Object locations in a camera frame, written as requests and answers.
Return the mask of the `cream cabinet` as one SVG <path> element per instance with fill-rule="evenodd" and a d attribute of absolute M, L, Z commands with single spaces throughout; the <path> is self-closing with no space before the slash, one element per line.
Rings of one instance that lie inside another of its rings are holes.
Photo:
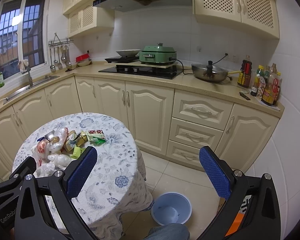
<path fill-rule="evenodd" d="M 276 0 L 192 0 L 192 8 L 198 23 L 280 38 Z"/>
<path fill-rule="evenodd" d="M 64 0 L 68 36 L 75 37 L 114 28 L 114 11 L 93 6 L 94 0 Z"/>

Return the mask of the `red white green wrapper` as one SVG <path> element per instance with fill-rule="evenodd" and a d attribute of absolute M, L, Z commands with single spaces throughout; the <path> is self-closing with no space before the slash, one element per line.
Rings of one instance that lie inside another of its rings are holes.
<path fill-rule="evenodd" d="M 88 130 L 86 132 L 87 139 L 94 145 L 102 145 L 106 143 L 106 137 L 102 130 Z"/>

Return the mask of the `sink faucet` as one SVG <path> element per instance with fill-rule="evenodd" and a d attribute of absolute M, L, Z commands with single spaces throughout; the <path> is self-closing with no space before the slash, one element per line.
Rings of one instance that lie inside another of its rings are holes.
<path fill-rule="evenodd" d="M 32 87 L 33 86 L 33 80 L 31 77 L 31 67 L 24 65 L 24 70 L 21 72 L 23 75 L 26 75 L 28 78 L 28 82 L 29 82 L 29 86 Z"/>

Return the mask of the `steel wok with lid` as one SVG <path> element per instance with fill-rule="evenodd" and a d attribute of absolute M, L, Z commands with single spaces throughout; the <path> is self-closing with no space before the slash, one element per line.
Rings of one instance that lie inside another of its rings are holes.
<path fill-rule="evenodd" d="M 241 72 L 240 70 L 229 72 L 223 68 L 214 66 L 212 61 L 208 61 L 208 64 L 191 64 L 191 68 L 196 78 L 213 83 L 220 83 L 227 78 L 232 80 L 232 75 Z"/>

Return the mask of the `red printed clear plastic bag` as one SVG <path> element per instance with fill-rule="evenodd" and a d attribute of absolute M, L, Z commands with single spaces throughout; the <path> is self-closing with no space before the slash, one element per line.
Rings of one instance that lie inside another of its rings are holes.
<path fill-rule="evenodd" d="M 37 160 L 47 160 L 49 155 L 61 152 L 68 133 L 67 127 L 60 127 L 51 131 L 47 134 L 47 137 L 39 139 L 37 144 L 32 148 L 32 156 Z"/>

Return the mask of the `round table floral cloth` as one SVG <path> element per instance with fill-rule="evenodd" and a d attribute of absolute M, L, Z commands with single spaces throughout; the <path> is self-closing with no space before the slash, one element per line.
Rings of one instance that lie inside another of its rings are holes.
<path fill-rule="evenodd" d="M 76 132 L 103 131 L 106 142 L 95 147 L 97 163 L 79 195 L 71 201 L 99 239 L 120 239 L 121 216 L 148 210 L 153 203 L 142 154 L 121 121 L 98 113 L 70 114 L 52 120 L 27 137 L 15 156 L 13 168 L 31 156 L 40 137 L 60 127 Z"/>

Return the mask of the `black gas stove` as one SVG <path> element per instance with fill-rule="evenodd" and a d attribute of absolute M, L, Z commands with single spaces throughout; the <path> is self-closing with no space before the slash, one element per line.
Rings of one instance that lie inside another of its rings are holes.
<path fill-rule="evenodd" d="M 118 65 L 115 67 L 106 68 L 100 70 L 101 73 L 116 73 L 116 74 L 128 74 L 128 75 L 140 75 L 148 77 L 158 77 L 162 79 L 172 80 L 181 73 L 181 70 L 177 66 L 170 66 L 167 68 L 158 68 L 150 66 L 129 66 Z"/>

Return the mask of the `cream upper left cabinet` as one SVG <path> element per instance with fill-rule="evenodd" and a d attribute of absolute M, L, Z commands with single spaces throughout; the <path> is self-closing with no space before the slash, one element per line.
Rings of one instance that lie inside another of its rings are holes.
<path fill-rule="evenodd" d="M 64 0 L 68 36 L 75 37 L 114 28 L 114 11 L 93 6 L 94 0 Z"/>

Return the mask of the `red box on counter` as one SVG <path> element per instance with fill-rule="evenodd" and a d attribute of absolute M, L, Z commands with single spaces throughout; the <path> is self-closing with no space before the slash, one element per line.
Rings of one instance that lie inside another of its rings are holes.
<path fill-rule="evenodd" d="M 85 54 L 82 54 L 82 55 L 79 55 L 78 57 L 76 57 L 76 62 L 81 62 L 81 61 L 84 61 L 89 58 L 90 58 L 89 54 L 85 53 Z"/>

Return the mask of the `blue white snack bag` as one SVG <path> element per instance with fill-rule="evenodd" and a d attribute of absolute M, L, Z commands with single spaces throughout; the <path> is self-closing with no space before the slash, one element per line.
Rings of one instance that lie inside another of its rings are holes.
<path fill-rule="evenodd" d="M 66 152 L 70 152 L 71 150 L 73 150 L 74 146 L 76 145 L 76 140 L 77 140 L 77 133 L 75 130 L 71 130 L 68 134 L 68 137 L 65 140 L 64 143 L 64 150 Z"/>

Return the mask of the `cream upper right cabinet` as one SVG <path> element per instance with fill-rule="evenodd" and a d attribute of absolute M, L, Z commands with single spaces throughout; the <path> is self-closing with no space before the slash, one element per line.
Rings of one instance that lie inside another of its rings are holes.
<path fill-rule="evenodd" d="M 192 8 L 198 23 L 280 38 L 276 0 L 192 0 Z"/>

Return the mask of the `green electric cooker pot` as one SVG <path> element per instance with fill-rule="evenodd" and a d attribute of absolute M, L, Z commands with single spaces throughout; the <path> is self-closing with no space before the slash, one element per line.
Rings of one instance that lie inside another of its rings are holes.
<path fill-rule="evenodd" d="M 139 61 L 142 63 L 166 65 L 172 64 L 177 59 L 177 52 L 173 47 L 163 46 L 158 43 L 155 46 L 145 46 L 139 52 Z"/>

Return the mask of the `person's jeans leg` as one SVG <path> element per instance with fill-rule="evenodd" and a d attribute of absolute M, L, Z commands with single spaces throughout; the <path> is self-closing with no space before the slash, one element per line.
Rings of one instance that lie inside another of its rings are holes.
<path fill-rule="evenodd" d="M 188 240 L 190 232 L 184 224 L 172 223 L 151 228 L 144 240 Z"/>

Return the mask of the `lime green plastic bag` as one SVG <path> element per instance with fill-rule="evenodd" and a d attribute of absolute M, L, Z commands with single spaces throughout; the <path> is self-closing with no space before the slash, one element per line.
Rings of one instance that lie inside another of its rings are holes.
<path fill-rule="evenodd" d="M 70 155 L 70 158 L 78 159 L 84 151 L 85 151 L 85 148 L 75 146 L 73 148 L 73 153 Z"/>

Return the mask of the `cream lower cabinets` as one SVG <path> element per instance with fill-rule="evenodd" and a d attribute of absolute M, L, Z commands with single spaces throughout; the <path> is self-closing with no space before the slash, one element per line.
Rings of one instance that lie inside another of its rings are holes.
<path fill-rule="evenodd" d="M 40 126 L 84 112 L 120 120 L 143 151 L 198 170 L 199 149 L 209 146 L 230 167 L 246 171 L 280 119 L 215 89 L 83 76 L 54 79 L 0 103 L 0 175 L 9 175 L 22 143 Z"/>

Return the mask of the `yellow snack wrapper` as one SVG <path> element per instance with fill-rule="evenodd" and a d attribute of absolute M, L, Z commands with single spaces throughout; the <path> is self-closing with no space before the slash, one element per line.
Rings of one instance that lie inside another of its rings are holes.
<path fill-rule="evenodd" d="M 83 146 L 88 141 L 88 137 L 85 131 L 81 131 L 76 137 L 75 141 L 77 147 Z"/>

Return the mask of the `white plastic wad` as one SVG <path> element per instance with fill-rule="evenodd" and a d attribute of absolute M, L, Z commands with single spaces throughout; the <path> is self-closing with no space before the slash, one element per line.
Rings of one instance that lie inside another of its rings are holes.
<path fill-rule="evenodd" d="M 66 154 L 50 154 L 47 156 L 49 164 L 55 169 L 65 170 L 75 159 Z"/>

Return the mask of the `kitchen window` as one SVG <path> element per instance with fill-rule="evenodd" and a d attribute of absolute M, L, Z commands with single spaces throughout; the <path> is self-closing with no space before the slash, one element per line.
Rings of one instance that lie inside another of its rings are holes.
<path fill-rule="evenodd" d="M 46 0 L 10 0 L 0 13 L 0 74 L 6 80 L 30 68 L 45 64 L 43 25 Z"/>

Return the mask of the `clear plastic wrap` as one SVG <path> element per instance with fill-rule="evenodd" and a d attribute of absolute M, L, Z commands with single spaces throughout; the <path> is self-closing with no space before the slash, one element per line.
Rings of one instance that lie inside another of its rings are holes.
<path fill-rule="evenodd" d="M 54 161 L 49 161 L 48 163 L 42 163 L 40 167 L 34 172 L 36 178 L 49 177 L 53 175 L 56 171 L 64 171 L 66 167 L 56 164 Z"/>

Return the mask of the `small seasoning bottle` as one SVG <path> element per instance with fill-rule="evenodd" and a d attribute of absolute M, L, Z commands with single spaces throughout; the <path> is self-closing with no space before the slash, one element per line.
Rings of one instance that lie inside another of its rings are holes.
<path fill-rule="evenodd" d="M 260 74 L 256 74 L 256 76 L 254 78 L 254 83 L 253 83 L 253 86 L 252 86 L 251 92 L 250 92 L 250 94 L 252 96 L 257 96 L 259 81 L 260 81 Z"/>

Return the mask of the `hanging utensil rack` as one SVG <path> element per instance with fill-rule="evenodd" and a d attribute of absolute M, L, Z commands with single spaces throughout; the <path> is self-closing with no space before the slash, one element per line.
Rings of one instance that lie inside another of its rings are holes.
<path fill-rule="evenodd" d="M 71 38 L 60 39 L 57 33 L 54 33 L 53 40 L 48 42 L 50 71 L 52 73 L 65 68 L 66 72 L 75 69 L 75 65 L 70 60 L 69 45 L 74 41 Z"/>

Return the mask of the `white bowl on stove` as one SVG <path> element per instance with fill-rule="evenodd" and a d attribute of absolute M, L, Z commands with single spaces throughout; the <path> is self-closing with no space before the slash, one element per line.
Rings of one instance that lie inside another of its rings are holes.
<path fill-rule="evenodd" d="M 116 51 L 121 57 L 135 57 L 140 52 L 139 49 L 127 49 Z"/>

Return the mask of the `light blue trash bin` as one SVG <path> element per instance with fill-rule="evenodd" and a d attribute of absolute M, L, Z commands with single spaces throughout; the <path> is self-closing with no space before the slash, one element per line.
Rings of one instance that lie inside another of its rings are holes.
<path fill-rule="evenodd" d="M 185 224 L 192 215 L 190 200 L 177 192 L 160 195 L 151 208 L 151 216 L 159 225 Z"/>

